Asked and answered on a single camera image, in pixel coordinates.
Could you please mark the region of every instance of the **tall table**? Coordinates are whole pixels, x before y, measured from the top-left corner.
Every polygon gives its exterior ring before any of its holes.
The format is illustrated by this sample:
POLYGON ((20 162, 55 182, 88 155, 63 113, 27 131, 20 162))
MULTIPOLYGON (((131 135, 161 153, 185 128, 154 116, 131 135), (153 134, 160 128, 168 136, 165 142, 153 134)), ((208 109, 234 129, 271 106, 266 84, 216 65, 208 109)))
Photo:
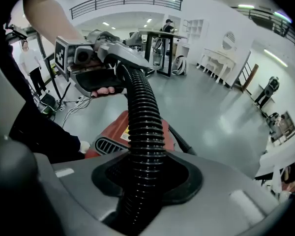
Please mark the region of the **tall table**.
MULTIPOLYGON (((166 51, 167 50, 163 50, 163 62, 162 62, 162 68, 157 70, 158 73, 163 74, 167 77, 170 77, 172 74, 172 53, 173 53, 173 40, 174 38, 178 38, 178 39, 182 39, 182 38, 186 38, 183 36, 179 36, 179 35, 175 35, 172 33, 168 33, 168 32, 163 32, 163 31, 151 31, 151 30, 141 30, 139 31, 139 34, 141 35, 147 35, 147 45, 146 45, 146 54, 144 56, 144 58, 149 61, 150 58, 150 53, 151 53, 151 47, 152 47, 152 39, 154 37, 158 37, 158 38, 167 38, 170 40, 170 55, 169 55, 169 64, 168 64, 168 72, 163 72, 164 69, 164 63, 165 63, 165 55, 166 55, 166 51)), ((146 71, 146 76, 154 73, 155 70, 151 70, 151 71, 146 71)))

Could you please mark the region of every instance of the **man in white shirt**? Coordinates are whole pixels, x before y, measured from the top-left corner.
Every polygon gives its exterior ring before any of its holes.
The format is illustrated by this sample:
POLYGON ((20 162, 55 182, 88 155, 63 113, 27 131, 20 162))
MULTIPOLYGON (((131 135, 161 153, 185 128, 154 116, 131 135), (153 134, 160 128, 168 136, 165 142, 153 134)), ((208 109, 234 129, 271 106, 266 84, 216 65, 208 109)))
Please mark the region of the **man in white shirt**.
POLYGON ((40 63, 38 61, 38 58, 35 54, 34 50, 29 49, 29 44, 27 41, 24 41, 22 43, 22 49, 23 52, 20 54, 20 64, 22 65, 24 71, 27 73, 27 75, 30 76, 31 81, 34 84, 34 87, 36 89, 36 92, 39 96, 41 96, 41 89, 39 86, 45 91, 49 92, 46 87, 45 83, 43 81, 43 78, 40 74, 40 63))

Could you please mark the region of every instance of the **white ceiling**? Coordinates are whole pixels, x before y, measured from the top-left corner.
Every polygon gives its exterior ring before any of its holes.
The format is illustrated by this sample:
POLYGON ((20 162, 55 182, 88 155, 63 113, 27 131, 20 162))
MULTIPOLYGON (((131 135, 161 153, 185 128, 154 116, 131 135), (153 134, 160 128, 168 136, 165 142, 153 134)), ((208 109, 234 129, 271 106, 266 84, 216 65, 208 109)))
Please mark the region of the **white ceiling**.
POLYGON ((94 18, 92 20, 86 21, 85 23, 77 26, 81 30, 109 30, 110 27, 115 27, 116 29, 127 29, 127 28, 143 28, 145 24, 148 28, 161 28, 165 22, 164 14, 161 13, 151 13, 151 12, 124 12, 110 14, 103 17, 94 18))

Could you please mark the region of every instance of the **hose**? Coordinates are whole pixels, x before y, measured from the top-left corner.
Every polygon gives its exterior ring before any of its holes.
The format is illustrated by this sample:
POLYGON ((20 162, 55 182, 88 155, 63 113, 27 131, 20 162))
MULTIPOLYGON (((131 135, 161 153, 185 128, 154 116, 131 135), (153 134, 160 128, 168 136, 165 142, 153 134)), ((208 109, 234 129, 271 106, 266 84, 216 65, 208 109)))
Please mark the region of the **hose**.
POLYGON ((128 93, 130 172, 114 228, 134 236, 141 233, 161 209, 165 144, 161 116, 144 74, 120 63, 117 77, 124 79, 128 93))
POLYGON ((182 152, 191 154, 191 155, 197 155, 196 152, 193 150, 193 148, 184 140, 183 137, 181 137, 176 130, 172 126, 169 125, 169 131, 173 134, 175 137, 179 147, 181 148, 182 152))

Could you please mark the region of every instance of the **person in black cap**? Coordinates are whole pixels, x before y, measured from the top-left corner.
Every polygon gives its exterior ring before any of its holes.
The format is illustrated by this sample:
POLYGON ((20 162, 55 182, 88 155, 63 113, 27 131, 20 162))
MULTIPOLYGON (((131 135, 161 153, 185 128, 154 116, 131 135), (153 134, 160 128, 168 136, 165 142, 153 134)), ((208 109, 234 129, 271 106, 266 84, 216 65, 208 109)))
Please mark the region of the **person in black cap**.
MULTIPOLYGON (((175 29, 174 29, 173 26, 171 26, 171 23, 173 23, 173 21, 170 20, 170 19, 167 19, 166 20, 166 24, 162 28, 162 31, 168 32, 168 33, 174 33, 175 29)), ((164 45, 165 45, 165 54, 166 54, 167 49, 168 49, 168 46, 169 46, 169 39, 168 38, 163 39, 163 45, 162 45, 162 49, 161 49, 161 55, 163 55, 164 45)))

